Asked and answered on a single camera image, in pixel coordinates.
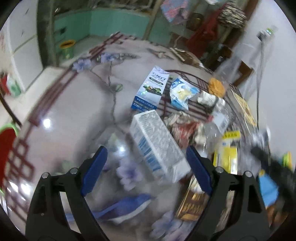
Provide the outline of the blue white snack wrapper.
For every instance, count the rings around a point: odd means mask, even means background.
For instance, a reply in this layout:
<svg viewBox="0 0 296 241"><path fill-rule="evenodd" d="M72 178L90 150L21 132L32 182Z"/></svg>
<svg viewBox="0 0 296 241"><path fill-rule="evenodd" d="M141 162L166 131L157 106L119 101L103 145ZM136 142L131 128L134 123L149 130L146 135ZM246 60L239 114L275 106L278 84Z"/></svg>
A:
<svg viewBox="0 0 296 241"><path fill-rule="evenodd" d="M189 99L199 93L199 88L178 76L170 86L171 105L180 110L189 110Z"/></svg>

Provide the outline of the clear plastic bottle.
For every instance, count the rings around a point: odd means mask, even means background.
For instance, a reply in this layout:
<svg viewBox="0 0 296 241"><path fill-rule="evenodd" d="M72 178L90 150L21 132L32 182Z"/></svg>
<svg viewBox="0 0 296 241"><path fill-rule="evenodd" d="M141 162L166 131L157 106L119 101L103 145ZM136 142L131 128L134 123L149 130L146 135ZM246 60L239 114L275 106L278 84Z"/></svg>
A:
<svg viewBox="0 0 296 241"><path fill-rule="evenodd" d="M210 157L229 126L231 111L226 106L222 109L214 109L206 123L199 127L194 137L198 153L205 158Z"/></svg>

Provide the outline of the wooden chair at wall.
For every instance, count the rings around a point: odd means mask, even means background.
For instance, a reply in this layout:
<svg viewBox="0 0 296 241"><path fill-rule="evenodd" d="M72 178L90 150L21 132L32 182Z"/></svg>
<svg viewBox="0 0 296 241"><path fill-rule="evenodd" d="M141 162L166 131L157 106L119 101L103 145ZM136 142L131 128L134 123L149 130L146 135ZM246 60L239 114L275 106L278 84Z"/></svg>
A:
<svg viewBox="0 0 296 241"><path fill-rule="evenodd" d="M244 60L250 57L254 47L249 44L239 44L233 50L222 48L224 61L214 70L212 77L223 84L232 84L235 87L243 84L253 73L254 68L247 65Z"/></svg>

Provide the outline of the green detergent bottle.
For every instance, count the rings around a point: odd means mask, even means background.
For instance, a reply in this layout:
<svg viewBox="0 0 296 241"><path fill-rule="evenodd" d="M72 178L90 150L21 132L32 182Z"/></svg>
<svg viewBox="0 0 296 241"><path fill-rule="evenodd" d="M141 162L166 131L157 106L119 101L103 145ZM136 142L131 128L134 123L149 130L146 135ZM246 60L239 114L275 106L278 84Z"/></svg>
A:
<svg viewBox="0 0 296 241"><path fill-rule="evenodd" d="M17 83L17 81L11 77L11 75L7 75L6 78L6 87L10 93L11 96L13 97L18 97L21 94L21 89Z"/></svg>

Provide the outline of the wall charger plug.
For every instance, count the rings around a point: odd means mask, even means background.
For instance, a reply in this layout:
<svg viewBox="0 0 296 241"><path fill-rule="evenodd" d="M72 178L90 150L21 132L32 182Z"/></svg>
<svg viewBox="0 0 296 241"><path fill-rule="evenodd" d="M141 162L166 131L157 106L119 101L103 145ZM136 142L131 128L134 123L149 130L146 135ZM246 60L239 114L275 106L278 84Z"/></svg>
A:
<svg viewBox="0 0 296 241"><path fill-rule="evenodd" d="M268 41L274 36L277 30L278 28L272 25L270 28L266 28L265 30L259 31L257 34L257 38L262 42Z"/></svg>

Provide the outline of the white refrigerator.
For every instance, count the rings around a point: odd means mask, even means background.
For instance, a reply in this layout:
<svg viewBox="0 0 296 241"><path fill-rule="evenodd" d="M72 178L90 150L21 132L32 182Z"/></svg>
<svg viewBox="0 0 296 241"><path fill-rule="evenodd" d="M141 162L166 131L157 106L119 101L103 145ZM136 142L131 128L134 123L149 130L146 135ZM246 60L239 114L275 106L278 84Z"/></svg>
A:
<svg viewBox="0 0 296 241"><path fill-rule="evenodd" d="M37 34L38 1L20 1L1 30L1 51L8 57L7 72L26 91L42 73Z"/></svg>

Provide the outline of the white blue carton box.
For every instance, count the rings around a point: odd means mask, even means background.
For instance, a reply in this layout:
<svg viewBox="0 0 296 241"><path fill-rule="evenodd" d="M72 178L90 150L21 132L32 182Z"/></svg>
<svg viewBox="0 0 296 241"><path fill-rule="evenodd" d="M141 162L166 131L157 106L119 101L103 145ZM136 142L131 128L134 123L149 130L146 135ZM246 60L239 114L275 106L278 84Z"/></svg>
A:
<svg viewBox="0 0 296 241"><path fill-rule="evenodd" d="M184 153L155 110L134 115L129 131L157 181L177 183L190 172Z"/></svg>

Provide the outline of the blue white milk carton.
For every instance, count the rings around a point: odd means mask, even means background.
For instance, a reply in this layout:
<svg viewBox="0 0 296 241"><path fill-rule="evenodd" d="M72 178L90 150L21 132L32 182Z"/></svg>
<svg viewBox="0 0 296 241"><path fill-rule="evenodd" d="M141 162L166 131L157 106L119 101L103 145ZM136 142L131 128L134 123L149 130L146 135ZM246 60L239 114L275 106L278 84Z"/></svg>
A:
<svg viewBox="0 0 296 241"><path fill-rule="evenodd" d="M137 111L156 110L170 73L154 66L134 97L131 108Z"/></svg>

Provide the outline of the letter patterned bag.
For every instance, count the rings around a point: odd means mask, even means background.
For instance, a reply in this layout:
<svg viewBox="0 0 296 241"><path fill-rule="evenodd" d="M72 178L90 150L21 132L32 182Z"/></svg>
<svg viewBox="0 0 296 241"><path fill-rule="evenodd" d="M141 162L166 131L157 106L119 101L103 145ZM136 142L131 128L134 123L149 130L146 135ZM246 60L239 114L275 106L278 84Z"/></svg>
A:
<svg viewBox="0 0 296 241"><path fill-rule="evenodd" d="M225 27L241 29L246 21L246 15L236 1L228 1L222 8L218 21Z"/></svg>

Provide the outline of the plaid cloth hanging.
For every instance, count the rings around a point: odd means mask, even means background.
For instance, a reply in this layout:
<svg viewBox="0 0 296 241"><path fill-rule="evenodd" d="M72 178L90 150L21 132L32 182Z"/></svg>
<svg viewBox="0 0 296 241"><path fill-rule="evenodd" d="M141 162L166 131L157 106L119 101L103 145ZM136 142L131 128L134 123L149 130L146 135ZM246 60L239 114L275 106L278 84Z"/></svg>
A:
<svg viewBox="0 0 296 241"><path fill-rule="evenodd" d="M181 24L188 19L189 0L164 0L161 10L171 25Z"/></svg>

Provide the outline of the gold brown wrapper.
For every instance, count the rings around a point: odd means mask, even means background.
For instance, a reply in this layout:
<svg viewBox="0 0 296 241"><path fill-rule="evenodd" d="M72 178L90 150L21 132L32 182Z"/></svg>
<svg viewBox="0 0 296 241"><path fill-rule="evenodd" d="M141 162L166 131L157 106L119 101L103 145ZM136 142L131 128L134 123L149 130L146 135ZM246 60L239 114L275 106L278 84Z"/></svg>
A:
<svg viewBox="0 0 296 241"><path fill-rule="evenodd" d="M208 203L209 196L205 193L193 175L185 196L179 205L176 218L184 221L197 221Z"/></svg>

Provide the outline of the yellow medicine box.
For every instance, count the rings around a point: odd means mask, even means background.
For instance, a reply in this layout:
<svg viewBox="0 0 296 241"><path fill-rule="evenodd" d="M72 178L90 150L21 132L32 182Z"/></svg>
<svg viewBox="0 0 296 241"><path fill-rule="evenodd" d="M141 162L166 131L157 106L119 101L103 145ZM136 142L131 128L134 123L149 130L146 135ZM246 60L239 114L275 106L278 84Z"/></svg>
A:
<svg viewBox="0 0 296 241"><path fill-rule="evenodd" d="M240 144L240 131L225 132L218 149L214 152L213 164L222 167L230 174L238 174L238 147Z"/></svg>

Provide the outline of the pink paper trash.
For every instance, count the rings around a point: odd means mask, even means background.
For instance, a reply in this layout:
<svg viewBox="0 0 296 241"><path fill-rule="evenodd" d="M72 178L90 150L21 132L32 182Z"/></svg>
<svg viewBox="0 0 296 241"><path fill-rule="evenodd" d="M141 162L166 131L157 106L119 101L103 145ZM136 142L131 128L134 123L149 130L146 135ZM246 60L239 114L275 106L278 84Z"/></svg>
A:
<svg viewBox="0 0 296 241"><path fill-rule="evenodd" d="M189 114L178 111L164 118L164 124L181 149L190 145L206 144L204 122Z"/></svg>

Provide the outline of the blue toy board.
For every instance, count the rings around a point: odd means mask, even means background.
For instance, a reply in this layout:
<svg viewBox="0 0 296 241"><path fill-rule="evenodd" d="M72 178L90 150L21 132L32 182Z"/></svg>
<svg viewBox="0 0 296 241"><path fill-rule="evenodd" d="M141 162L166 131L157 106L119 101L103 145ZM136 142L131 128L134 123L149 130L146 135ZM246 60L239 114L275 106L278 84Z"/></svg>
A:
<svg viewBox="0 0 296 241"><path fill-rule="evenodd" d="M292 161L291 152L284 154L279 162L284 167L288 167L292 172L295 171L295 165ZM278 198L278 186L272 181L272 179L265 173L263 169L259 172L258 182L264 205L266 208L268 208L274 204Z"/></svg>

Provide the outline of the brown snack package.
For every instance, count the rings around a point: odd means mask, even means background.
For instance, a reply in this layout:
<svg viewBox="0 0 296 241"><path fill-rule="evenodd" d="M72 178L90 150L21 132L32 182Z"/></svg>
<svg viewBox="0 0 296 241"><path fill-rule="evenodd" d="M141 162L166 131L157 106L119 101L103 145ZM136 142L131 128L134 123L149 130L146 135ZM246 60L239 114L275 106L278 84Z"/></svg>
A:
<svg viewBox="0 0 296 241"><path fill-rule="evenodd" d="M170 51L184 64L199 67L201 61L191 52L179 48L170 48Z"/></svg>

